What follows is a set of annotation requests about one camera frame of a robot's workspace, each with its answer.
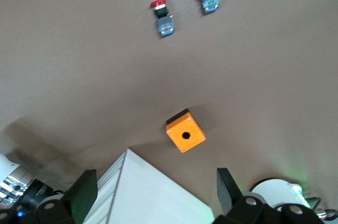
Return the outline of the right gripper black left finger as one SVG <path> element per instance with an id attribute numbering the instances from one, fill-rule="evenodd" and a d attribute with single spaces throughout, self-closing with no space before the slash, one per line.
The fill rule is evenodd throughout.
<path id="1" fill-rule="evenodd" d="M 83 223 L 98 194 L 96 170 L 86 170 L 60 198 L 36 210 L 38 223 Z"/>

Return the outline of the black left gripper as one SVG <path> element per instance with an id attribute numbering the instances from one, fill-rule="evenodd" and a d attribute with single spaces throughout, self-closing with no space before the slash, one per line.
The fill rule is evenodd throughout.
<path id="1" fill-rule="evenodd" d="M 52 193 L 52 187 L 35 179 L 24 192 L 21 206 L 25 208 L 36 208 L 45 198 L 51 196 Z"/>

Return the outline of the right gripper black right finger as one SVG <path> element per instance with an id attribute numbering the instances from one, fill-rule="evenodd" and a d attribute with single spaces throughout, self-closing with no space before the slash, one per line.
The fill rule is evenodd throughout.
<path id="1" fill-rule="evenodd" d="M 214 223 L 261 223 L 264 204 L 253 196 L 244 196 L 227 168 L 217 169 L 217 196 L 223 211 Z"/>

